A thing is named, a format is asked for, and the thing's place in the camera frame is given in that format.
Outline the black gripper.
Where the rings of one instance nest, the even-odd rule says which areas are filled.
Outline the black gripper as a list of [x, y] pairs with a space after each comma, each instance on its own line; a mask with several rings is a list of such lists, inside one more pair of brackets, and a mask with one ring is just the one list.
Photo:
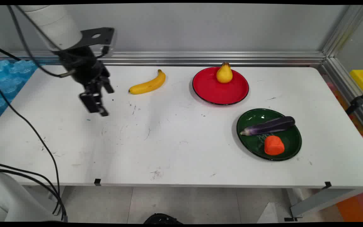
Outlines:
[[79, 98], [86, 109], [90, 113], [108, 116], [102, 104], [101, 88], [104, 87], [108, 94], [115, 91], [110, 84], [110, 73], [99, 56], [95, 56], [89, 46], [58, 51], [57, 56], [66, 70], [75, 71], [71, 77], [84, 88]]

